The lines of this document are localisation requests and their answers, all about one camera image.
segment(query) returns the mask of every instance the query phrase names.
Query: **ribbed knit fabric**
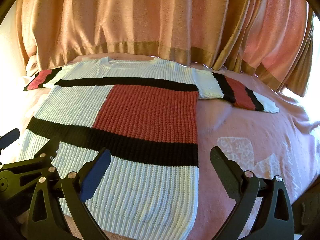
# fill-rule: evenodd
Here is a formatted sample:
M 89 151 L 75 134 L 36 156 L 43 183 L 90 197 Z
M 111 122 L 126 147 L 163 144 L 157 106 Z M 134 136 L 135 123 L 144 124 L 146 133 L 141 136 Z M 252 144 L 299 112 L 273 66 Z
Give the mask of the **ribbed knit fabric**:
M 278 112 L 233 79 L 159 58 L 79 62 L 40 72 L 25 90 L 41 87 L 52 91 L 27 127 L 20 160 L 58 136 L 53 165 L 64 177 L 107 147 L 111 164 L 86 204 L 102 229 L 134 239 L 186 239 L 193 227 L 198 98 Z

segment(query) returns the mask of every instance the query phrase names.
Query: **sweater sleeve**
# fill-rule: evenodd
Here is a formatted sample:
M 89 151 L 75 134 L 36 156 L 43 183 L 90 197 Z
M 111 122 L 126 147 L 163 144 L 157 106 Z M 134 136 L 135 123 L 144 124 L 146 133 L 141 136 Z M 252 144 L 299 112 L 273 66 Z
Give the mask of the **sweater sleeve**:
M 241 82 L 219 73 L 195 69 L 194 80 L 200 99 L 221 98 L 234 106 L 268 113 L 278 113 L 279 108 L 269 98 L 248 89 Z
M 67 65 L 54 69 L 41 70 L 23 90 L 28 91 L 38 88 L 53 88 L 53 85 L 63 78 L 73 67 L 74 65 Z

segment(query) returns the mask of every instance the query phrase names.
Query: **red knit panel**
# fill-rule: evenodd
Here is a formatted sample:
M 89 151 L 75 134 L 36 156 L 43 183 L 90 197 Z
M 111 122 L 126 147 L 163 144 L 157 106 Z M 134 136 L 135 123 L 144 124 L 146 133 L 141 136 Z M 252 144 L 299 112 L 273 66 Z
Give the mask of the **red knit panel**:
M 52 72 L 52 69 L 41 70 L 38 76 L 36 76 L 34 80 L 32 80 L 28 85 L 28 90 L 37 89 L 38 86 L 45 81 L 45 78 L 47 77 L 47 75 L 51 74 L 51 72 Z
M 226 80 L 229 86 L 232 88 L 236 98 L 236 102 L 234 103 L 234 106 L 238 106 L 238 107 L 249 109 L 249 110 L 255 110 L 256 106 L 252 102 L 247 91 L 245 91 L 245 86 L 239 81 L 229 77 L 226 77 Z
M 114 85 L 93 128 L 156 142 L 197 143 L 198 92 Z

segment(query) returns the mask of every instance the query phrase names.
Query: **neckline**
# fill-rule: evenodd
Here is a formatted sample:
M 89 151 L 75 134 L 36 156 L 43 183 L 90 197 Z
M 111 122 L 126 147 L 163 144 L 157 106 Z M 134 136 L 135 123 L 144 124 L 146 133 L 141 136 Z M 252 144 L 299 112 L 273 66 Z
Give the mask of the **neckline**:
M 159 57 L 154 57 L 152 60 L 121 60 L 104 57 L 100 59 L 105 66 L 118 68 L 132 68 L 137 66 L 148 67 L 153 66 L 156 62 L 161 60 Z

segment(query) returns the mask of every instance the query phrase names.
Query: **curtain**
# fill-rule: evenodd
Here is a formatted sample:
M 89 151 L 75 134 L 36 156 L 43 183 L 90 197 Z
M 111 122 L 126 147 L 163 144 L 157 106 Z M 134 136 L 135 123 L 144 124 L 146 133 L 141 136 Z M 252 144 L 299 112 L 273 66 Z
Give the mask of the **curtain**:
M 311 14 L 306 0 L 18 0 L 16 17 L 29 73 L 124 52 L 256 73 L 303 95 Z

